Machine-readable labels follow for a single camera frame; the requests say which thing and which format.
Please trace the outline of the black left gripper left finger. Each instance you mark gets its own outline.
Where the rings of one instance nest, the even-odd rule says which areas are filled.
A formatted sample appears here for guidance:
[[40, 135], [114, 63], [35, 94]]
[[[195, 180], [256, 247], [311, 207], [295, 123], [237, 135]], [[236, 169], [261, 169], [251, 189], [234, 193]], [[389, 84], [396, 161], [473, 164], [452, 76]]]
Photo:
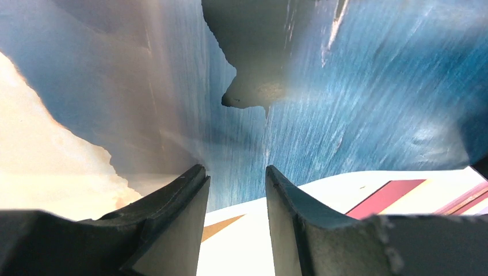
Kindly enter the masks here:
[[195, 165], [98, 220], [1, 212], [2, 275], [195, 275], [210, 177]]

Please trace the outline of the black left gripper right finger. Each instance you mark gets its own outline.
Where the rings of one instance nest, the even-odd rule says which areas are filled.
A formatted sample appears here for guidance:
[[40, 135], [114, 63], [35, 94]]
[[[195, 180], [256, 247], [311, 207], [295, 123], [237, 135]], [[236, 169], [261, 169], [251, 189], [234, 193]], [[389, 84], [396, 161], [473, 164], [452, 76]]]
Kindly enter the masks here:
[[348, 217], [266, 168], [276, 275], [486, 275], [487, 216]]

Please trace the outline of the brown backing board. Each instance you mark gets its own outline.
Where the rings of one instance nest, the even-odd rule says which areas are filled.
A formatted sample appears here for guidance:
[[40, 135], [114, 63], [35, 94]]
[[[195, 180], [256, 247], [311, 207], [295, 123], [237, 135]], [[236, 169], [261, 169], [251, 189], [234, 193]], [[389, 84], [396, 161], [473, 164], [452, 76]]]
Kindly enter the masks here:
[[207, 239], [209, 239], [213, 235], [217, 234], [218, 232], [220, 232], [224, 228], [228, 227], [230, 224], [239, 220], [241, 217], [243, 217], [243, 215], [232, 217], [232, 218], [220, 221], [218, 223], [205, 226], [203, 228], [203, 234], [202, 234], [201, 242], [203, 243], [204, 241], [206, 241]]

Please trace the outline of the pink wooden photo frame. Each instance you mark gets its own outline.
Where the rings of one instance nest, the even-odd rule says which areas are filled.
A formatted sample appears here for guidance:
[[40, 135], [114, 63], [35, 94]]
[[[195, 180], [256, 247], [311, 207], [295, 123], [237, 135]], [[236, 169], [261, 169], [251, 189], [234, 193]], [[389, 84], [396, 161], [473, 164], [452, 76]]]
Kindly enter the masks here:
[[487, 192], [487, 181], [413, 179], [389, 181], [345, 214], [363, 219], [373, 214], [461, 214]]

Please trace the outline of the blue landscape photo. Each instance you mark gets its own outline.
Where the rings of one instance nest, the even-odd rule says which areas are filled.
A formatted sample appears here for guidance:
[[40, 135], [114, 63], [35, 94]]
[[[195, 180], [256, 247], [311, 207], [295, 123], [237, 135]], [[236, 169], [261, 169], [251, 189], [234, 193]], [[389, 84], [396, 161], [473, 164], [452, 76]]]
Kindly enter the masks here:
[[202, 164], [208, 210], [487, 156], [486, 1], [2, 1], [4, 173]]

